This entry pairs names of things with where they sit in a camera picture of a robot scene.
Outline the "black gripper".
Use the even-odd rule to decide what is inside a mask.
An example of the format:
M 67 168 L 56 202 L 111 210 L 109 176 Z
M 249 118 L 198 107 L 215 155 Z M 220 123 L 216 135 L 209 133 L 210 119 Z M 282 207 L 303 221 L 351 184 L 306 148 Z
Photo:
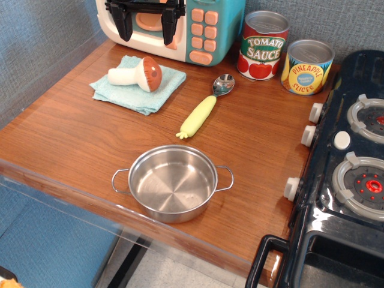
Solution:
M 176 29 L 176 17 L 185 15 L 185 1 L 105 1 L 106 10 L 112 15 L 119 36 L 129 41 L 132 33 L 131 13 L 162 14 L 161 24 L 165 45 L 173 41 Z

